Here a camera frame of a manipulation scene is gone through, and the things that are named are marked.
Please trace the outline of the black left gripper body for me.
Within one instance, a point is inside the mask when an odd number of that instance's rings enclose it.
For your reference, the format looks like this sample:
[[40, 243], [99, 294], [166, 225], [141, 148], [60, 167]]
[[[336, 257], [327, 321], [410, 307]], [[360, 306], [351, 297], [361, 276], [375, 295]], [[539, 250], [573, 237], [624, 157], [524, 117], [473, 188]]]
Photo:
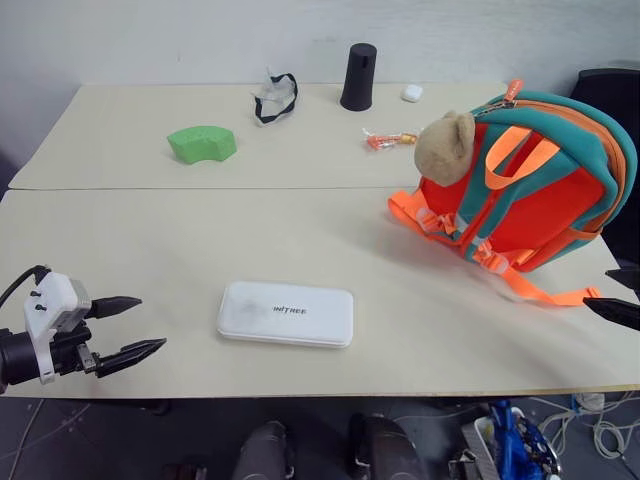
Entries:
[[54, 372], [60, 376], [80, 371], [97, 374], [99, 355], [86, 345], [91, 338], [84, 320], [69, 332], [57, 332], [49, 344]]

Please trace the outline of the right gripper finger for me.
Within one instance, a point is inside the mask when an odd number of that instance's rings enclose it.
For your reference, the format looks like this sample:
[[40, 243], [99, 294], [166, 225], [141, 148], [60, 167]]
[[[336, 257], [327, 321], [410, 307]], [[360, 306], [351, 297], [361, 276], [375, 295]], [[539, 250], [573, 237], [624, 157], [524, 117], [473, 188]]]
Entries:
[[640, 270], [638, 268], [607, 270], [605, 275], [635, 292], [640, 289]]
[[609, 322], [640, 330], [639, 305], [615, 298], [584, 298], [583, 303]]

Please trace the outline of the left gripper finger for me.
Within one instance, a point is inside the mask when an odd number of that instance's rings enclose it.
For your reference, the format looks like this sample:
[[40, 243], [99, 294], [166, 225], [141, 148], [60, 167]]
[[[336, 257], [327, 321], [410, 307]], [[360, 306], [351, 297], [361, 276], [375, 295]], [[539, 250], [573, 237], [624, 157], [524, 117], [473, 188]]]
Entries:
[[101, 319], [123, 313], [142, 303], [141, 299], [129, 296], [114, 296], [95, 299], [88, 310], [89, 319]]
[[95, 375], [103, 378], [132, 367], [158, 351], [166, 341], [166, 338], [141, 340], [122, 347], [115, 354], [98, 357]]

